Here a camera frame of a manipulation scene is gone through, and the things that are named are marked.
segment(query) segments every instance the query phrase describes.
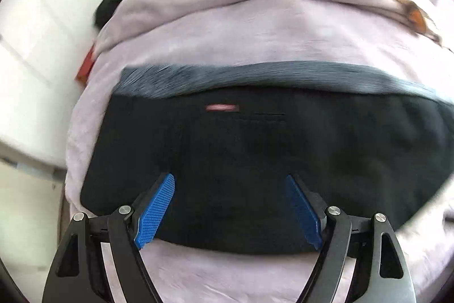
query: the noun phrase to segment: blue gripper pad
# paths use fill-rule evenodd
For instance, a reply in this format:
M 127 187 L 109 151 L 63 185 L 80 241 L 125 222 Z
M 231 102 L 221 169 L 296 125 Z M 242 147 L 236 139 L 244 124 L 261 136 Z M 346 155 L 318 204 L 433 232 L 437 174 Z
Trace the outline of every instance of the blue gripper pad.
M 172 174 L 168 174 L 144 212 L 140 215 L 137 235 L 134 238 L 137 248 L 142 249 L 145 244 L 153 240 L 174 193 L 175 178 Z
M 309 244 L 312 244 L 316 250 L 320 250 L 323 245 L 320 219 L 317 217 L 317 214 L 312 209 L 312 206 L 304 193 L 295 182 L 295 179 L 291 175 L 288 175 L 285 182 L 287 197 L 292 203 L 298 223 L 303 229 L 306 241 Z

